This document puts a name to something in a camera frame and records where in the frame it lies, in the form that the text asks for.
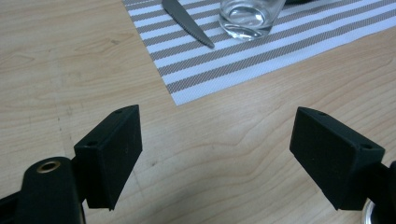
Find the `screw hole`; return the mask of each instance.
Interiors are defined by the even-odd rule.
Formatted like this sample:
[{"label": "screw hole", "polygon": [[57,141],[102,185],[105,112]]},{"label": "screw hole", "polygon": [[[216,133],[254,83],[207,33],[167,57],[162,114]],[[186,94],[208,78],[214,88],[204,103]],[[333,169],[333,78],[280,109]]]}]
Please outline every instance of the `screw hole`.
[{"label": "screw hole", "polygon": [[95,146],[96,144],[98,144],[98,142],[96,142],[96,141],[91,141],[91,142],[88,142],[88,143],[87,143],[87,147],[93,147],[93,146]]},{"label": "screw hole", "polygon": [[364,149],[373,149],[373,147],[371,145],[368,144],[361,144],[361,147]]},{"label": "screw hole", "polygon": [[47,161],[44,164],[41,164],[37,168],[37,172],[40,173],[40,174],[49,173],[51,171],[54,171],[54,170],[58,169],[58,167],[60,165],[61,165],[61,163],[59,161]]}]

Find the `wood grain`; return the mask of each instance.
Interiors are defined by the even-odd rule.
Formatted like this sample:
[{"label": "wood grain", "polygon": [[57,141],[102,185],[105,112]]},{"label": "wood grain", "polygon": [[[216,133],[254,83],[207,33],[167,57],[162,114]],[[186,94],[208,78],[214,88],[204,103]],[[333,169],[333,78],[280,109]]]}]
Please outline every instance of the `wood grain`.
[{"label": "wood grain", "polygon": [[115,211],[88,223],[360,223],[289,151],[297,106],[331,114],[396,160],[396,29],[175,106],[119,0],[3,0],[0,197],[107,114],[140,105],[143,153]]}]

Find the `striped placemat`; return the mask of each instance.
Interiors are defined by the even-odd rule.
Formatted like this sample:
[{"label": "striped placemat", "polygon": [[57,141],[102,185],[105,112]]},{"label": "striped placemat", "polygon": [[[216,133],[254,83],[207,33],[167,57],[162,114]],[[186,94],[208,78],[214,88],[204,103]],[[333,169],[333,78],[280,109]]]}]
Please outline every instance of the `striped placemat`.
[{"label": "striped placemat", "polygon": [[161,0],[123,0],[177,105],[396,26],[394,0],[319,0],[285,6],[270,35],[243,42],[220,28],[219,0],[180,0],[215,43],[203,46]]}]

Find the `knife blade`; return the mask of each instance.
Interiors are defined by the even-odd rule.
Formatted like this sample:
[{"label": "knife blade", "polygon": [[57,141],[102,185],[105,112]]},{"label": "knife blade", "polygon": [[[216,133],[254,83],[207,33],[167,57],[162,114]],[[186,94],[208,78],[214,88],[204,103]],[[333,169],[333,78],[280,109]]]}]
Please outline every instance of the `knife blade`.
[{"label": "knife blade", "polygon": [[201,27],[177,0],[163,0],[163,9],[190,35],[211,49],[215,47]]}]

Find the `drinking glass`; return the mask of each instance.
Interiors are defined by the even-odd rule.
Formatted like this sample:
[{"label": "drinking glass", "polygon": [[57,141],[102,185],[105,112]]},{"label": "drinking glass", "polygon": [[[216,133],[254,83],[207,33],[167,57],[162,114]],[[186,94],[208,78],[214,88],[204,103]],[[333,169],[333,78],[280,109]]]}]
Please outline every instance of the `drinking glass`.
[{"label": "drinking glass", "polygon": [[232,37],[267,36],[286,0],[221,0],[219,23]]}]

